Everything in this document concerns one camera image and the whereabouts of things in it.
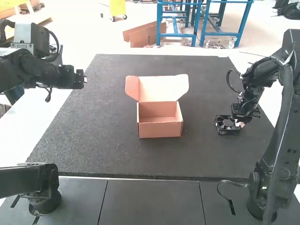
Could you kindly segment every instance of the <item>yellow cart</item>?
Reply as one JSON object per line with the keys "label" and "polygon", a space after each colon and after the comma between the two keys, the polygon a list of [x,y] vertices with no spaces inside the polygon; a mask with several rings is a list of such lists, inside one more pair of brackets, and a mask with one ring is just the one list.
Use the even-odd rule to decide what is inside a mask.
{"label": "yellow cart", "polygon": [[102,3],[100,4],[109,7],[111,14],[110,18],[113,22],[116,21],[116,16],[118,15],[122,15],[124,20],[127,19],[125,0],[109,0],[109,6]]}
{"label": "yellow cart", "polygon": [[27,0],[0,0],[0,11],[19,6],[26,2]]}

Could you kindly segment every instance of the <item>open cardboard box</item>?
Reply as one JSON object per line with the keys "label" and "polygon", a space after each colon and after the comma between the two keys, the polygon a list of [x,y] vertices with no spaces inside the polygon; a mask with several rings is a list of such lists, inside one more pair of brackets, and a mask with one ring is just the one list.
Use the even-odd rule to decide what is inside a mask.
{"label": "open cardboard box", "polygon": [[[130,42],[132,48],[144,48],[147,45],[156,43],[156,27],[157,22],[150,22],[139,27],[134,27],[123,31],[124,41]],[[166,22],[160,24],[160,33],[167,31]]]}
{"label": "open cardboard box", "polygon": [[125,92],[138,101],[139,137],[180,137],[183,118],[177,100],[187,91],[187,74],[127,76]]}

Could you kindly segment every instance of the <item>black bag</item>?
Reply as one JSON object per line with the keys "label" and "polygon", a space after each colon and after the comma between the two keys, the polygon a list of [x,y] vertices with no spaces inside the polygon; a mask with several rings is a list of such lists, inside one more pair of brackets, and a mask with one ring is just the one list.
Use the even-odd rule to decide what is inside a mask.
{"label": "black bag", "polygon": [[277,11],[278,15],[284,15],[285,18],[290,20],[300,20],[300,10],[297,9],[298,2],[294,2],[279,8]]}
{"label": "black bag", "polygon": [[273,8],[279,9],[287,6],[289,4],[289,0],[276,0],[275,6]]}

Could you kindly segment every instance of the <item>blue metal rack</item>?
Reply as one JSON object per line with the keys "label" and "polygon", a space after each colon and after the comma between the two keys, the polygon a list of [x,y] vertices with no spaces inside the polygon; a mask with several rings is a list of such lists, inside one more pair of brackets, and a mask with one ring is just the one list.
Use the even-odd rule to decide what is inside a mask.
{"label": "blue metal rack", "polygon": [[[219,10],[219,21],[215,21],[212,16],[209,14],[210,10],[210,4],[211,3],[221,3],[220,5],[220,10]],[[247,1],[236,1],[236,0],[207,0],[206,2],[206,8],[201,7],[201,12],[204,15],[204,21],[203,21],[203,28],[201,30],[201,37],[200,37],[200,46],[202,47],[204,45],[204,40],[205,40],[205,35],[210,35],[210,36],[231,36],[231,37],[236,37],[236,41],[234,43],[234,47],[238,47],[240,44],[240,39],[242,37],[246,21],[249,15],[249,11],[251,8],[251,5],[254,1],[253,0],[247,0]],[[222,25],[222,20],[224,16],[224,11],[227,3],[244,3],[246,4],[246,8],[244,11],[243,18],[240,22],[240,28],[238,32],[223,32],[220,29],[220,26]],[[215,29],[216,32],[206,32],[206,25],[207,21],[210,22],[212,27]]]}
{"label": "blue metal rack", "polygon": [[[170,5],[172,10],[164,11],[163,5]],[[180,5],[179,11],[175,10],[175,5]],[[186,2],[183,2],[183,0],[181,0],[181,2],[158,0],[158,2],[157,2],[157,39],[156,39],[157,46],[160,46],[160,38],[161,37],[181,37],[181,38],[192,38],[192,47],[195,47],[199,19],[195,21],[193,34],[180,34],[178,32],[177,19],[185,19],[185,21],[186,21],[185,27],[188,27],[191,6],[198,6],[198,8],[201,8],[201,5],[202,5],[202,1],[191,3],[191,0],[186,0]],[[182,15],[164,15],[164,14],[182,14]],[[160,23],[162,22],[163,18],[172,18],[174,33],[166,33],[166,34],[160,33]],[[200,18],[200,10],[197,11],[196,18]]]}
{"label": "blue metal rack", "polygon": [[[252,3],[254,0],[247,0],[247,1],[241,1],[241,0],[207,0],[206,3],[202,3],[202,0],[193,0],[193,3],[191,3],[191,0],[186,0],[186,2],[183,2],[181,0],[180,2],[167,2],[162,0],[158,0],[157,3],[157,45],[160,45],[160,37],[186,37],[186,38],[192,38],[192,47],[195,46],[196,42],[196,34],[198,30],[199,20],[200,17],[204,17],[203,26],[201,30],[201,37],[200,37],[200,46],[202,47],[204,45],[204,40],[206,35],[210,36],[231,36],[235,37],[235,43],[234,46],[238,47],[240,44],[240,40],[246,25],[246,21],[248,18],[248,14],[251,8]],[[209,13],[210,4],[211,3],[220,3],[220,8],[218,13]],[[244,11],[243,18],[240,23],[240,28],[238,32],[223,32],[220,27],[222,25],[223,16],[225,12],[225,7],[227,3],[244,3],[246,4],[246,8]],[[163,5],[171,5],[172,11],[163,11]],[[175,11],[174,5],[180,5],[180,11]],[[177,29],[177,21],[176,18],[185,19],[186,27],[188,27],[189,23],[189,16],[190,16],[190,10],[192,8],[192,18],[191,18],[191,25],[194,26],[194,33],[193,34],[179,34]],[[163,13],[177,13],[177,14],[183,14],[183,16],[164,16]],[[159,23],[162,21],[162,18],[172,18],[173,19],[173,25],[174,25],[174,33],[173,34],[160,34],[159,33]],[[215,29],[216,32],[206,32],[206,25],[207,21],[210,22],[212,27]]]}

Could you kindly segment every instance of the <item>box lid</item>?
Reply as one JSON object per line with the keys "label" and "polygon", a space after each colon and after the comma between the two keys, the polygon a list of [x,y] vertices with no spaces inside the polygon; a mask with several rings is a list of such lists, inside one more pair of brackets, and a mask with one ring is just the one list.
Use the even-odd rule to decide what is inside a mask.
{"label": "box lid", "polygon": [[187,74],[126,77],[125,92],[138,102],[177,101],[187,91]]}

